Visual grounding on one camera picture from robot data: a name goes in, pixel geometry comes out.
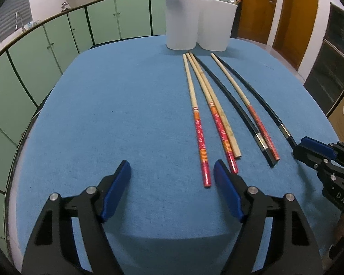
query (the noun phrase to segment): white plastic container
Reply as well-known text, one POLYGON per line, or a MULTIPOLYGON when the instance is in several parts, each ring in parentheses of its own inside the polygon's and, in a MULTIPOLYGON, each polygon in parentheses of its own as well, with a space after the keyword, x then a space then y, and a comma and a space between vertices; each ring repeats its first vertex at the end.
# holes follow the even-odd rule
POLYGON ((237 5, 218 0, 166 0, 166 40, 170 49, 226 50, 237 5))
POLYGON ((218 0, 203 0, 198 27, 198 43, 206 50, 226 50, 237 5, 218 0))
POLYGON ((193 49, 200 15, 198 0, 166 0, 166 37, 170 49, 193 49))

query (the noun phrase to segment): silver bolt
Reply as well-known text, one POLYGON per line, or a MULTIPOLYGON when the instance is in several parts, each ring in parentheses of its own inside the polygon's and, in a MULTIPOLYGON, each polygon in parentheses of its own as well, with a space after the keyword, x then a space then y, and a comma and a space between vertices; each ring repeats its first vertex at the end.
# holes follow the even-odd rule
POLYGON ((259 190, 255 186, 250 186, 249 188, 247 188, 247 191, 251 194, 256 194, 259 192, 259 190))
POLYGON ((52 193, 51 195, 50 195, 50 200, 51 201, 55 201, 55 200, 57 200, 59 198, 59 194, 58 193, 52 193))
POLYGON ((291 193, 287 193, 286 195, 285 195, 285 198, 287 199, 287 200, 289 200, 290 202, 292 202, 292 201, 294 201, 296 198, 294 197, 294 195, 293 194, 291 194, 291 193))
POLYGON ((94 193, 96 193, 96 191, 97 191, 97 187, 94 187, 94 186, 89 186, 89 187, 86 189, 86 192, 87 192, 88 194, 94 194, 94 193))

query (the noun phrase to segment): blue table surface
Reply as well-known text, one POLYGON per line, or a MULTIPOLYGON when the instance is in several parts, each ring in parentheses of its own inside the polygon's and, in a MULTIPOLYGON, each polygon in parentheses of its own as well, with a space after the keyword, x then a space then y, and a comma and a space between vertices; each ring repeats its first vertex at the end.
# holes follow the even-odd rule
MULTIPOLYGON (((199 47, 193 52, 244 107, 210 52, 199 47)), ((49 194, 77 195, 126 159, 132 168, 130 184, 116 214, 104 224, 125 274, 220 273, 241 225, 230 216, 214 179, 210 189, 203 188, 182 53, 169 50, 164 36, 153 36, 88 50, 68 67, 17 167, 17 230, 23 253, 49 194)), ((297 142, 304 136, 324 143, 338 140, 316 102, 277 59, 238 39, 217 55, 260 93, 297 142)), ((225 155, 191 72, 212 170, 225 155)), ((316 173, 293 159, 283 134, 241 85, 281 156, 271 169, 236 110, 211 84, 242 151, 239 174, 266 194, 294 193, 324 253, 339 210, 321 195, 316 173)), ((255 269, 264 262, 270 228, 268 219, 255 269)), ((82 266, 90 270, 76 218, 74 232, 82 266)))

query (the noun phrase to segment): blue gripper pad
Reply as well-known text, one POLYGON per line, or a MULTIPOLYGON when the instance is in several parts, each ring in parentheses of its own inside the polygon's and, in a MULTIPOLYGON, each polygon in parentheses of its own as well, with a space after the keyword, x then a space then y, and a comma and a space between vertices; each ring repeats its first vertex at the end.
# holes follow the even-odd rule
POLYGON ((117 169, 116 179, 112 183, 110 189, 105 195, 105 200, 103 202, 103 210, 101 213, 101 218, 105 222, 108 218, 115 214, 116 208, 124 190, 130 182, 131 178, 131 167, 130 163, 125 160, 124 164, 120 169, 117 169))
POLYGON ((238 218, 240 222, 243 222, 244 214, 241 209, 241 197, 228 178, 227 172, 229 171, 224 168, 219 161, 214 164, 215 183, 223 193, 231 214, 238 218))
POLYGON ((330 160, 336 159, 336 152, 333 150, 332 147, 325 145, 320 141, 314 140, 313 138, 305 136, 303 139, 301 139, 301 145, 306 147, 307 149, 323 155, 330 160))

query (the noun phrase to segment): sink faucet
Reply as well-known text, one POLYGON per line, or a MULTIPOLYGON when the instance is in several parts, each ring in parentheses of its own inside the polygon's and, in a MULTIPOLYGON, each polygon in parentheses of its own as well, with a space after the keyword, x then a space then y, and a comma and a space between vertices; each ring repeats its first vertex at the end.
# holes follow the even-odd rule
POLYGON ((18 30, 18 16, 20 18, 20 23, 22 24, 22 32, 24 33, 26 31, 26 29, 24 29, 23 21, 22 21, 22 15, 19 11, 17 11, 15 13, 15 31, 18 30))

